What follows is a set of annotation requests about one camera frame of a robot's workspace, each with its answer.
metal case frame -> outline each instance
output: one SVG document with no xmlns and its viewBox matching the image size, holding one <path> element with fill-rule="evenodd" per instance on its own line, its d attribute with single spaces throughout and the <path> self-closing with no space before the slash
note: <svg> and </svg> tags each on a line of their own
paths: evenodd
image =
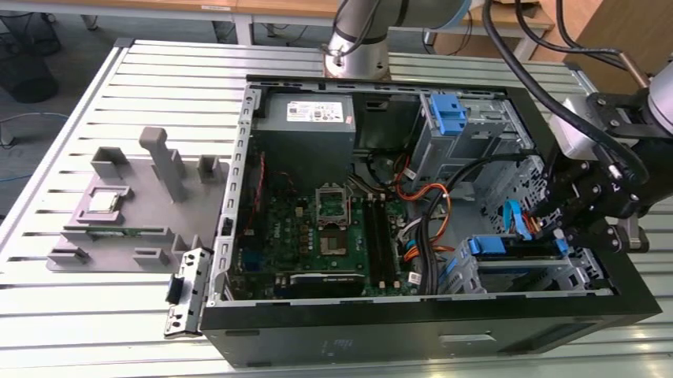
<svg viewBox="0 0 673 378">
<path fill-rule="evenodd" d="M 345 91 L 355 86 L 388 93 L 423 93 L 442 89 L 495 91 L 511 103 L 542 161 L 547 164 L 558 154 L 547 123 L 527 92 L 519 88 L 267 76 L 249 76 L 248 81 L 261 84 L 281 82 L 289 91 L 301 88 Z M 259 101 L 263 90 L 264 85 L 251 85 L 244 95 L 240 137 L 227 183 L 220 232 L 215 238 L 213 273 L 228 269 L 239 201 L 235 189 L 241 185 L 252 120 L 249 107 L 255 105 L 253 101 Z M 605 250 L 593 252 L 615 295 L 502 296 L 483 301 L 428 297 L 396 303 L 291 306 L 287 302 L 279 303 L 280 306 L 219 307 L 212 298 L 223 298 L 224 293 L 209 290 L 200 330 L 235 367 L 540 353 L 602 328 L 633 324 L 661 312 L 626 254 Z M 224 287 L 224 280 L 225 275 L 212 275 L 209 286 Z M 503 343 L 488 344 L 494 339 Z"/>
</svg>

slotted metal tabletop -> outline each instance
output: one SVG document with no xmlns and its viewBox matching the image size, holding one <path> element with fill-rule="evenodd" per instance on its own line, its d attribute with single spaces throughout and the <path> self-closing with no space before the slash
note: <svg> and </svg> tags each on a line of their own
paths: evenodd
<svg viewBox="0 0 673 378">
<path fill-rule="evenodd" d="M 522 86 L 494 59 L 391 54 L 390 64 L 394 80 Z M 559 100 L 590 87 L 562 65 L 531 63 L 527 69 Z M 168 147 L 184 159 L 199 154 L 229 157 L 245 74 L 320 76 L 319 53 L 156 41 L 113 48 L 0 227 L 0 376 L 237 373 L 204 338 L 161 338 L 168 275 L 54 273 L 45 268 L 45 256 L 86 188 L 98 146 L 118 146 L 125 154 L 144 156 L 136 140 L 144 126 L 157 125 L 168 133 Z M 245 373 L 671 376 L 673 201 L 653 208 L 641 226 L 651 251 L 630 258 L 665 312 L 638 325 L 598 332 L 538 356 Z"/>
</svg>

floor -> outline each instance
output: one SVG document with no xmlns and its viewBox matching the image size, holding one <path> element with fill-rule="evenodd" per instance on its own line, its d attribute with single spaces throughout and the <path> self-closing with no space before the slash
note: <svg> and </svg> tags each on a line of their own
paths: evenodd
<svg viewBox="0 0 673 378">
<path fill-rule="evenodd" d="M 96 74 L 114 40 L 120 37 L 167 41 L 215 43 L 211 22 L 192 20 L 157 20 L 129 17 L 98 17 L 98 29 L 88 31 L 77 15 L 57 14 L 53 24 L 62 49 L 46 57 L 46 64 L 58 82 L 57 95 L 45 102 L 24 105 L 12 100 L 0 89 L 0 120 L 20 113 L 53 112 L 69 114 L 81 93 Z M 235 43 L 233 25 L 219 28 L 220 39 Z M 329 28 L 289 25 L 276 30 L 275 38 L 267 37 L 263 25 L 255 27 L 255 41 L 265 46 L 317 47 L 328 41 Z M 388 48 L 394 52 L 426 54 L 420 32 L 391 31 Z M 14 138 L 10 150 L 0 149 L 0 222 L 21 193 L 26 179 L 9 180 L 32 173 L 64 121 L 58 117 L 29 116 L 1 125 Z"/>
</svg>

case label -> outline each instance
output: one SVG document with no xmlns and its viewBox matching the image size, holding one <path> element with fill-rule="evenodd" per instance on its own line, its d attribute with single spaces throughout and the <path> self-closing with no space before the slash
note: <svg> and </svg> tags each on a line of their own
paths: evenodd
<svg viewBox="0 0 673 378">
<path fill-rule="evenodd" d="M 414 180 L 416 178 L 416 173 L 408 168 L 403 169 L 403 174 L 406 177 L 408 177 L 410 180 Z"/>
<path fill-rule="evenodd" d="M 287 104 L 289 122 L 344 122 L 340 102 L 292 101 Z"/>
<path fill-rule="evenodd" d="M 200 6 L 200 8 L 204 10 L 224 10 L 225 12 L 231 11 L 231 8 L 228 6 Z"/>
<path fill-rule="evenodd" d="M 415 272 L 408 272 L 408 283 L 414 285 L 420 284 L 420 275 Z"/>
</svg>

table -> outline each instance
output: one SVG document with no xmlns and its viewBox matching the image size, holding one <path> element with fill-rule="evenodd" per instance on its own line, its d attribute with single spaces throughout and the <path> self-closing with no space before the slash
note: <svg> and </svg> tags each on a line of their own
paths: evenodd
<svg viewBox="0 0 673 378">
<path fill-rule="evenodd" d="M 236 34 L 239 30 L 247 32 L 247 35 L 239 35 L 239 43 L 252 43 L 251 26 L 239 26 L 239 24 L 252 25 L 263 24 L 297 24 L 331 26 L 340 0 L 239 0 L 236 3 Z M 503 37 L 519 38 L 514 55 L 522 61 L 530 59 L 536 44 L 526 36 L 518 26 L 514 8 L 503 4 L 492 4 L 491 8 L 492 23 Z M 554 21 L 544 12 L 538 9 L 534 17 L 527 17 L 527 25 L 535 32 L 535 35 L 543 36 L 544 32 L 554 27 Z M 416 31 L 416 28 L 391 28 L 392 30 Z M 459 25 L 442 30 L 434 30 L 436 33 L 459 34 L 467 32 L 467 16 L 462 19 Z M 472 34 L 486 35 L 482 23 L 482 7 L 472 10 Z M 430 44 L 432 34 L 428 33 L 423 41 Z"/>
<path fill-rule="evenodd" d="M 235 24 L 237 42 L 255 44 L 252 25 L 296 24 L 331 26 L 340 0 L 0 0 L 0 9 L 45 13 L 74 13 L 80 15 L 173 18 L 184 20 L 228 21 Z M 486 35 L 482 26 L 480 8 L 472 11 L 472 34 Z M 86 28 L 93 29 L 93 19 L 82 17 Z M 518 27 L 511 6 L 494 4 L 492 22 L 503 37 L 519 38 L 514 54 L 519 60 L 527 60 L 536 44 Z M 554 22 L 539 9 L 528 25 L 536 35 L 552 28 Z M 418 32 L 416 28 L 392 28 Z M 432 30 L 450 34 L 464 34 L 467 21 L 452 28 Z M 430 42 L 431 34 L 424 39 Z"/>
<path fill-rule="evenodd" d="M 526 67 L 555 98 L 591 90 L 580 72 L 563 65 Z M 522 86 L 495 59 L 390 54 L 390 70 L 394 80 Z M 136 138 L 144 125 L 157 125 L 183 159 L 217 154 L 227 161 L 244 75 L 320 73 L 320 55 L 311 49 L 140 40 L 112 49 L 0 227 L 0 376 L 233 373 L 204 338 L 161 338 L 168 275 L 54 273 L 45 269 L 45 256 L 86 188 L 98 146 L 145 156 Z M 447 370 L 458 378 L 584 376 L 591 370 L 613 378 L 666 376 L 673 371 L 666 356 L 673 353 L 670 211 L 673 202 L 663 202 L 641 220 L 653 251 L 631 259 L 665 312 L 637 326 L 598 332 L 540 356 L 319 366 L 251 376 L 396 378 L 443 376 Z"/>
</svg>

